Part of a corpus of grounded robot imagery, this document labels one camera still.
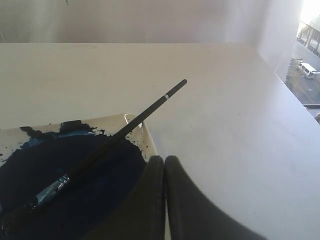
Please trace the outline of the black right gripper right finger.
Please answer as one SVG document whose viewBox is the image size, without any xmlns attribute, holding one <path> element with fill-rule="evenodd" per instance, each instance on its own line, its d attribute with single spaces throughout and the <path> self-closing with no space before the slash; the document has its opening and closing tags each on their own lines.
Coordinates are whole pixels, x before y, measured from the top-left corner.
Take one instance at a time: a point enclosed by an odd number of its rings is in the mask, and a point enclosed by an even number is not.
<svg viewBox="0 0 320 240">
<path fill-rule="evenodd" d="M 179 159 L 164 162 L 164 179 L 172 240 L 264 240 L 213 204 L 195 185 Z"/>
</svg>

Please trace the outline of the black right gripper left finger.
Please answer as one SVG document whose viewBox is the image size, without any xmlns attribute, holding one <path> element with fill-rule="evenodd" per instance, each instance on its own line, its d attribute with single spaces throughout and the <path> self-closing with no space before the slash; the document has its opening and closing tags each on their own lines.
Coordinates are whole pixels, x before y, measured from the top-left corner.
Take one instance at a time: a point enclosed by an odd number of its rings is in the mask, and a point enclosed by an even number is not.
<svg viewBox="0 0 320 240">
<path fill-rule="evenodd" d="M 164 161 L 152 156 L 132 192 L 87 240 L 163 240 L 166 203 Z"/>
</svg>

